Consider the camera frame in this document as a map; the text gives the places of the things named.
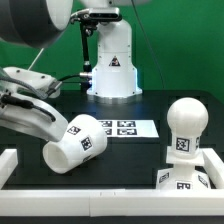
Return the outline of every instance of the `white pawn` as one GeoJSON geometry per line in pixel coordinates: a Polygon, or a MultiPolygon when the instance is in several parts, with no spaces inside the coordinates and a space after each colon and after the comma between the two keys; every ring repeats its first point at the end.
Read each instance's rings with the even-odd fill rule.
{"type": "Polygon", "coordinates": [[[157,189],[209,189],[209,178],[196,171],[195,166],[204,166],[199,140],[208,123],[205,106],[193,98],[182,98],[169,109],[168,124],[172,132],[172,146],[167,147],[167,160],[173,168],[159,170],[157,189]]]}
{"type": "Polygon", "coordinates": [[[172,132],[172,152],[180,158],[194,158],[199,141],[208,124],[205,106],[193,98],[177,100],[169,109],[167,121],[172,132]]]}

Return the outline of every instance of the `white mug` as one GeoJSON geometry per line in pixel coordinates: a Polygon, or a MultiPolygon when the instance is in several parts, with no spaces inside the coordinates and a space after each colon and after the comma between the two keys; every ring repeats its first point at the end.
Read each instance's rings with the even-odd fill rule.
{"type": "Polygon", "coordinates": [[[66,173],[102,153],[107,135],[101,123],[89,115],[79,115],[69,124],[59,142],[48,142],[43,148],[47,165],[56,173],[66,173]]]}

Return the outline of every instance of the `warning label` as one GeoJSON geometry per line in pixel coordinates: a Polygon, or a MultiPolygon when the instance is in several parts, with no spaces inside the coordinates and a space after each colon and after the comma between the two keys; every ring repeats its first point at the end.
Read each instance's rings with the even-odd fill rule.
{"type": "Polygon", "coordinates": [[[109,66],[121,66],[120,62],[118,61],[116,56],[114,56],[114,58],[112,59],[111,63],[109,64],[109,66]]]}

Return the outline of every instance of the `green background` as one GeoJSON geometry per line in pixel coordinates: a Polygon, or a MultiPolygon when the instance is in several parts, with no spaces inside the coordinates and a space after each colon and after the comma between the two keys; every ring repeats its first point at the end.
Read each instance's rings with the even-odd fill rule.
{"type": "MultiPolygon", "coordinates": [[[[75,3],[73,11],[82,8],[75,3]]],[[[224,1],[153,0],[137,6],[147,37],[158,59],[165,89],[206,90],[224,102],[224,1]]],[[[144,90],[163,89],[158,69],[147,48],[132,7],[121,12],[133,28],[133,64],[144,90]]],[[[96,64],[97,34],[88,39],[96,64]]],[[[28,68],[39,50],[0,42],[0,66],[28,68]]],[[[79,24],[45,50],[33,70],[62,77],[82,70],[79,24]]],[[[79,89],[65,84],[65,89],[79,89]]]]}

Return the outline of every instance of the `white paper sheet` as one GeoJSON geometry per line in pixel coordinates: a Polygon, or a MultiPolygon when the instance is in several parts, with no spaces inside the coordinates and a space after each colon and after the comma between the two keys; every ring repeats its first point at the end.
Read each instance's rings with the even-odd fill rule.
{"type": "Polygon", "coordinates": [[[153,120],[99,120],[107,137],[158,138],[153,120]]]}

